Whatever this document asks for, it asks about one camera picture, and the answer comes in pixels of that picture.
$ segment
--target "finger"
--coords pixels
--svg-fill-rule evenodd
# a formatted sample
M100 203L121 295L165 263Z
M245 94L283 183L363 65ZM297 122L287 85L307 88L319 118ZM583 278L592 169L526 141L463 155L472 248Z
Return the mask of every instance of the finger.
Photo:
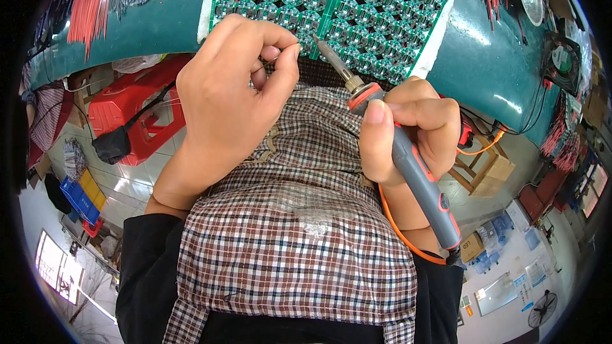
M363 115L359 134L359 152L363 174L375 182L383 182L394 172L393 117L389 107L372 100Z
M194 59L200 56L204 56L209 59L217 56L219 50L223 47L223 44L227 38L244 22L248 22L249 19L245 19L239 14L229 14L223 20L221 20L215 28L212 29L210 34L206 37L206 41L202 45L202 48L198 50Z
M261 56L265 61L272 61L275 58L279 57L280 55L280 50L278 47L275 46L264 46L264 48L261 49L261 52L259 53L259 56Z
M220 61L231 61L235 69L250 69L264 46L287 48L297 38L283 27L270 22L250 20L241 23L217 54Z
M408 80L391 89L385 95L384 102L388 104L402 104L424 98L439 99L440 96L427 80L421 80L417 76L410 76Z
M259 93L262 103L271 114L275 112L280 114L300 78L297 68L299 53L299 44L286 47L276 59L274 72L267 78L266 84Z
M446 138L448 134L441 129L435 131L417 131L417 148L425 164L432 171L434 178L447 173L455 164L456 141Z
M266 80L267 75L266 69L264 68L264 64L259 59L257 59L251 67L251 81L253 82L253 86L257 88L257 90L261 90L266 84Z
M422 99L405 103L393 112L402 125L418 126L417 146L434 177L441 176L455 162L461 134L459 105L453 99Z
M393 119L406 126L432 131L445 125L461 126L459 104L451 99L424 98L403 104L387 104Z
M257 59L251 68L251 81L253 81L253 85L257 90L261 90L266 84L267 74L265 67L276 60L279 55L280 50L275 46L265 46L259 53L259 56L267 61L267 63L264 64L260 59Z

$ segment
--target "yellow crate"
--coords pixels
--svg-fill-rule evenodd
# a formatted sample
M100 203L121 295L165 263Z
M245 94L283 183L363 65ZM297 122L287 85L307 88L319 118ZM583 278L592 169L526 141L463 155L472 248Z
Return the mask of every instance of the yellow crate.
M81 176L81 179L79 180L79 184L83 188L85 194L87 194L91 202L94 204L96 209L102 211L102 208L106 203L106 197L100 190L100 187L98 187L96 181L91 176L89 170L85 169L83 175Z

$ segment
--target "teal table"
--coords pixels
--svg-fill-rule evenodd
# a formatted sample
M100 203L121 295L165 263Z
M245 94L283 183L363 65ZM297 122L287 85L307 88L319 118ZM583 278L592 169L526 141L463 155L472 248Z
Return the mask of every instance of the teal table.
M32 60L32 88L122 58L197 51L202 1L151 0L128 8L121 22L110 14L106 38L92 42L87 60L84 44L66 43L66 27L53 35L49 49ZM526 125L535 104L533 123L544 92L538 89L544 29L533 27L527 19L522 19L521 24L528 46L521 42L516 19L505 10L492 32L483 2L455 0L428 80L443 95L515 130ZM558 92L556 87L548 91L539 121L526 133L536 145L541 145L547 134Z

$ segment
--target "soldering iron handle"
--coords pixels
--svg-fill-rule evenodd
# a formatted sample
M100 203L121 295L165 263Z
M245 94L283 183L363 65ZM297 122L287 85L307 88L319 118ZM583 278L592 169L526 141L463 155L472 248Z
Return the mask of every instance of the soldering iron handle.
M457 247L461 242L461 234L449 210L446 194L440 192L432 172L402 127L395 125L394 128L391 157L395 167L414 194L440 246L445 250Z

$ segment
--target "cooling fan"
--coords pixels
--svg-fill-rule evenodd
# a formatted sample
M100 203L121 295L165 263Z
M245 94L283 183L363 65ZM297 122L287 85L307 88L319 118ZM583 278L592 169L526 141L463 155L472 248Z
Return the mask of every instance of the cooling fan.
M529 326L538 328L540 325L546 323L553 315L553 312L555 312L556 307L557 294L546 290L544 296L535 303L533 309L529 313L529 317L527 318Z
M576 97L580 79L580 46L560 34L549 33L545 51L545 76Z

